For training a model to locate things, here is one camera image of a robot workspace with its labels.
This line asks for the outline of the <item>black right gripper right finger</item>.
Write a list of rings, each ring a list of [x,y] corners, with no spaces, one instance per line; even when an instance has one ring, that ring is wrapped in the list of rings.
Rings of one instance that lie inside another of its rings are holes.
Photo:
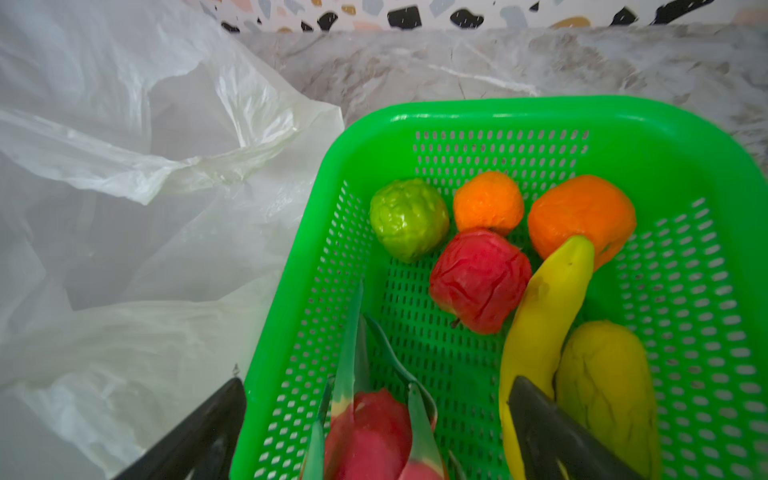
[[[508,410],[527,479],[640,477],[524,376],[512,384]]]

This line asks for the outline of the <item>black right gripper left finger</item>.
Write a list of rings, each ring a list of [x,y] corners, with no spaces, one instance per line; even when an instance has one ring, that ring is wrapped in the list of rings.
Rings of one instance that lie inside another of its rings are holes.
[[[119,479],[227,479],[246,413],[243,382],[225,382]]]

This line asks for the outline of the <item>yellow mango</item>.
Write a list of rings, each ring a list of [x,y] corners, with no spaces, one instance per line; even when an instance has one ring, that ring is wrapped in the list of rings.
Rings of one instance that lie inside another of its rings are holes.
[[[580,325],[555,376],[556,402],[641,477],[662,473],[658,407],[641,341],[601,320]]]

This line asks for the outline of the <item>yellow banana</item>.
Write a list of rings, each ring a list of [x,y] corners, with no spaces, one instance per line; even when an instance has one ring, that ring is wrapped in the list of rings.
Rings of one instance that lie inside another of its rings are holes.
[[[580,235],[549,255],[528,282],[506,336],[498,400],[504,455],[514,479],[523,479],[525,469],[507,406],[513,382],[524,376],[548,398],[554,397],[552,379],[566,334],[585,300],[594,257],[592,242]]]

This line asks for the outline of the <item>pink dragon fruit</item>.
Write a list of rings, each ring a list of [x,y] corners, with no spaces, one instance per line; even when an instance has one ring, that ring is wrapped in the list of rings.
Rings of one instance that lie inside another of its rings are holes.
[[[311,427],[302,479],[464,479],[453,453],[440,453],[438,409],[401,363],[380,324],[361,313],[364,285],[352,295],[336,373],[328,378]],[[407,402],[370,387],[367,339],[403,383]]]

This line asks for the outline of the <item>red apple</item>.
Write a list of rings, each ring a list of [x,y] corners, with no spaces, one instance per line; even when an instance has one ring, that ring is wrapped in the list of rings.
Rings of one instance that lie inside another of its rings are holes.
[[[498,333],[532,277],[528,257],[505,237],[475,228],[458,233],[438,258],[429,294],[471,331]]]

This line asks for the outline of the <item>green plastic basket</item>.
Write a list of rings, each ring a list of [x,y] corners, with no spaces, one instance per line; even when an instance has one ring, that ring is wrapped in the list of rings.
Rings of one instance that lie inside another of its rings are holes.
[[[326,153],[245,381],[235,479],[296,479],[357,287],[398,359],[435,398],[436,437],[471,479],[505,479],[498,417],[504,337],[453,327],[428,293],[435,257],[376,240],[374,193],[420,178],[445,200],[510,175],[532,202],[579,175],[632,201],[637,228],[593,277],[579,322],[643,342],[667,479],[767,475],[767,183],[727,133],[623,96],[410,103],[371,113]]]

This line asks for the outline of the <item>white plastic bag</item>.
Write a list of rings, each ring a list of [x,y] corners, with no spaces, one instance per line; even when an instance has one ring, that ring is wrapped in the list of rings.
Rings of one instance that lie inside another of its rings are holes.
[[[243,377],[343,131],[179,1],[1,5],[1,475],[110,479]]]

